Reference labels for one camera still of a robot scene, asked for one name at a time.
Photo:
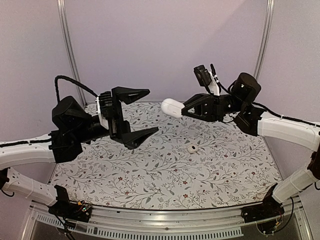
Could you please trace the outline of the white earbud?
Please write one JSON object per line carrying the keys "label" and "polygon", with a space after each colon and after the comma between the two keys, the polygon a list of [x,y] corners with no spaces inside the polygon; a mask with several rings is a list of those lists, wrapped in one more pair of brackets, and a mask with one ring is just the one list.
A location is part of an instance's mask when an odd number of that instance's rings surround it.
{"label": "white earbud", "polygon": [[168,116],[174,117],[174,118],[181,118],[182,115],[182,109],[185,107],[185,105],[177,100],[174,100],[172,98],[166,98],[161,103],[161,111]]}

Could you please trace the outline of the cream earbud case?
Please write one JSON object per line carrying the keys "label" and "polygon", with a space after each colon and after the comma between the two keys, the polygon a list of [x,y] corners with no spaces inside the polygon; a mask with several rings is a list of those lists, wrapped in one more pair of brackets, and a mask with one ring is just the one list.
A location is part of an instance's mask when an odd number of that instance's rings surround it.
{"label": "cream earbud case", "polygon": [[198,147],[196,145],[189,145],[187,147],[187,151],[190,153],[190,154],[194,154],[198,151]]}

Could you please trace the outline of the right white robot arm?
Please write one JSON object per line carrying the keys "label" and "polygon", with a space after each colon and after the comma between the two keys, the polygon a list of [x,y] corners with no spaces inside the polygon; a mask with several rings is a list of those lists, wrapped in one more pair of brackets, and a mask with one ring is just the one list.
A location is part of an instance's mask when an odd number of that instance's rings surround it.
{"label": "right white robot arm", "polygon": [[213,71],[196,69],[195,76],[207,93],[199,93],[176,104],[178,117],[188,116],[206,122],[221,122],[225,115],[236,113],[235,125],[245,134],[271,137],[303,146],[312,151],[311,162],[285,180],[272,186],[259,206],[262,218],[269,218],[278,205],[302,192],[320,179],[320,125],[277,114],[255,102],[261,86],[250,74],[242,72],[226,94]]}

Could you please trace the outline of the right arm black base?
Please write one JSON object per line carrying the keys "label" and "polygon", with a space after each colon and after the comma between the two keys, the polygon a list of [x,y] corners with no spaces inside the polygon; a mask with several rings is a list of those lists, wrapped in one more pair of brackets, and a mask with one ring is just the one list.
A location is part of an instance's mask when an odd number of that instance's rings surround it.
{"label": "right arm black base", "polygon": [[276,220],[274,218],[271,221],[265,221],[257,224],[257,229],[265,235],[272,234],[277,230],[277,226],[280,224],[282,216],[285,213],[283,205],[278,203],[272,197],[273,190],[277,185],[277,183],[274,184],[267,191],[262,203],[253,206],[246,206],[241,209],[241,217],[244,219],[245,223],[262,221],[273,217],[280,217],[280,220]]}

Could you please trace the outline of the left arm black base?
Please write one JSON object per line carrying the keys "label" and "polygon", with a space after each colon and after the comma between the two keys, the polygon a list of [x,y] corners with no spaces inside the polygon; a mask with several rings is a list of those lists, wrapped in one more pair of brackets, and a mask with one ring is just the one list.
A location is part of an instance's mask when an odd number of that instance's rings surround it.
{"label": "left arm black base", "polygon": [[61,218],[88,223],[92,214],[92,203],[84,200],[71,202],[64,187],[55,185],[54,188],[57,192],[56,203],[48,207],[48,212]]}

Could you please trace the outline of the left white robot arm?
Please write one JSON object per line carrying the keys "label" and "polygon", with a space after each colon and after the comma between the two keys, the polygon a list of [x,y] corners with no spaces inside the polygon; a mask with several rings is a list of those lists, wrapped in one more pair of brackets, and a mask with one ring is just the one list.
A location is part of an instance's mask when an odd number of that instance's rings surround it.
{"label": "left white robot arm", "polygon": [[0,145],[0,188],[55,207],[63,217],[70,217],[75,210],[64,187],[41,183],[14,168],[34,163],[71,162],[82,153],[83,143],[90,144],[103,137],[110,137],[129,150],[138,148],[159,129],[131,131],[130,123],[123,118],[122,103],[132,104],[149,93],[149,89],[115,87],[96,97],[96,115],[85,112],[73,96],[59,100],[51,112],[57,130]]}

